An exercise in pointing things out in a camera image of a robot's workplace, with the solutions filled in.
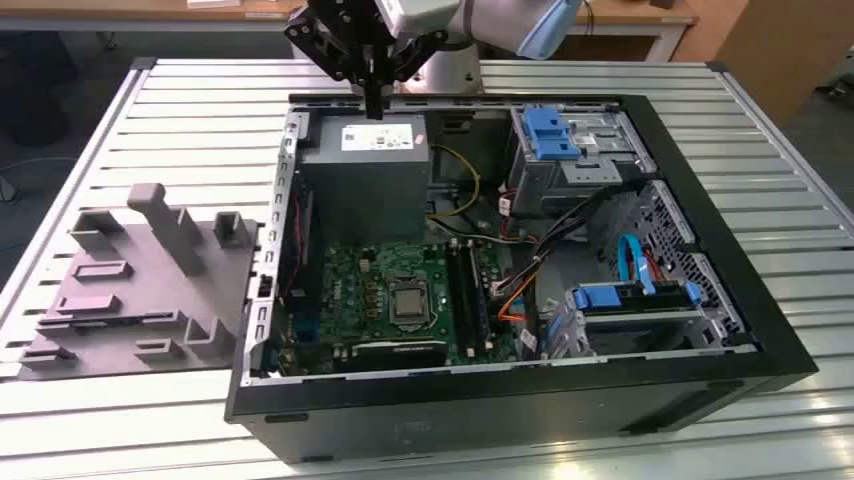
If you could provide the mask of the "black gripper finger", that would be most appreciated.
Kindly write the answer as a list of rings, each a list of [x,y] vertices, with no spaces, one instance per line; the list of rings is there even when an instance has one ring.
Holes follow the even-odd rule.
[[[313,9],[296,9],[284,27],[284,35],[296,50],[316,64],[332,80],[346,81],[364,100],[368,119],[374,119],[374,90],[358,44],[346,46],[321,29]]]
[[[373,46],[373,119],[381,120],[385,96],[396,81],[408,80],[448,39],[445,30],[436,30],[414,37],[401,49],[396,49],[388,37]]]

